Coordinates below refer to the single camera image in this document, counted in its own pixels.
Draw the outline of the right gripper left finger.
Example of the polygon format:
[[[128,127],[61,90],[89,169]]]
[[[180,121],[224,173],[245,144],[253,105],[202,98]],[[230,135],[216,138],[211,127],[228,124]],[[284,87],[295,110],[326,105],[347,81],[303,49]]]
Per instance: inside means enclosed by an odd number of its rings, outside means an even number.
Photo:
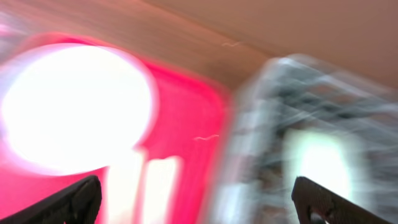
[[[94,224],[101,201],[101,182],[90,175],[3,218],[1,224]]]

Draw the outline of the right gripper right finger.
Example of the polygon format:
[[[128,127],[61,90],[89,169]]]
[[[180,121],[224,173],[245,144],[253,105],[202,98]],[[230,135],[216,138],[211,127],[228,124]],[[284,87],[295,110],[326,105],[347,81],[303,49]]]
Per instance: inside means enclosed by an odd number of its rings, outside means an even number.
[[[306,177],[297,177],[292,201],[300,224],[313,223],[312,215],[329,224],[389,224]]]

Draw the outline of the white plastic spoon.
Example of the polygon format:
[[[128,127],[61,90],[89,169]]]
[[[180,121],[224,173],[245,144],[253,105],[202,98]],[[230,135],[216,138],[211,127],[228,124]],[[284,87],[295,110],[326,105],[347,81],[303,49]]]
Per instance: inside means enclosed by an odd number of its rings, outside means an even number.
[[[106,175],[107,223],[130,224],[145,154],[126,151],[113,161]]]

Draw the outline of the white plastic fork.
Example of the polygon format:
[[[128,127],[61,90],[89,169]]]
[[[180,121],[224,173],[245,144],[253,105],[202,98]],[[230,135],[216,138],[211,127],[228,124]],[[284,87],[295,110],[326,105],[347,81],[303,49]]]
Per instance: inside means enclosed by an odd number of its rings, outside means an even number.
[[[180,158],[171,156],[147,163],[144,178],[142,224],[166,224],[180,172]]]

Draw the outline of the light blue plate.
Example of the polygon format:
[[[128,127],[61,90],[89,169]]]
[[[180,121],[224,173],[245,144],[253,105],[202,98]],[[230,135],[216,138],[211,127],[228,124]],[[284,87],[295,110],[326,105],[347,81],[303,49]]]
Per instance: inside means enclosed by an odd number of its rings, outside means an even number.
[[[72,175],[110,165],[157,113],[149,69],[112,47],[50,44],[1,67],[1,134],[23,169]]]

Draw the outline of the green bowl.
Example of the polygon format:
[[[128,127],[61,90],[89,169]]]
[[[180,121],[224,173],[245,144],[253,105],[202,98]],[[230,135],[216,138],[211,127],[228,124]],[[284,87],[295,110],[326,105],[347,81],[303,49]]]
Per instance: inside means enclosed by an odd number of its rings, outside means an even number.
[[[355,203],[363,203],[368,179],[358,138],[349,133],[293,129],[282,141],[284,187],[291,193],[297,177],[306,177]]]

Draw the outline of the grey dishwasher rack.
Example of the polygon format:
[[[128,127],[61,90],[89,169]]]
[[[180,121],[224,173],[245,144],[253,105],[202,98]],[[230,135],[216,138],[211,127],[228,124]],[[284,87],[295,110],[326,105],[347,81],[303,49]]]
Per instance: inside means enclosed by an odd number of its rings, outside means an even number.
[[[397,91],[306,55],[266,63],[237,95],[207,223],[298,223],[284,187],[282,147],[293,129],[349,133],[366,161],[364,208],[397,222]]]

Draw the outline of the red serving tray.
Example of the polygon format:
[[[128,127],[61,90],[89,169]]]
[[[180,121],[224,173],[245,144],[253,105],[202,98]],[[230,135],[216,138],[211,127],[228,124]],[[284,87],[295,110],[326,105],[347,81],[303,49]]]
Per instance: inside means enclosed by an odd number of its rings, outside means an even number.
[[[228,95],[207,83],[145,60],[159,93],[159,112],[143,145],[148,160],[180,158],[180,168],[167,213],[168,223],[196,223],[208,193],[213,190],[220,139],[229,120]],[[51,177],[18,174],[1,158],[1,217],[35,204],[88,175],[106,183],[105,169]]]

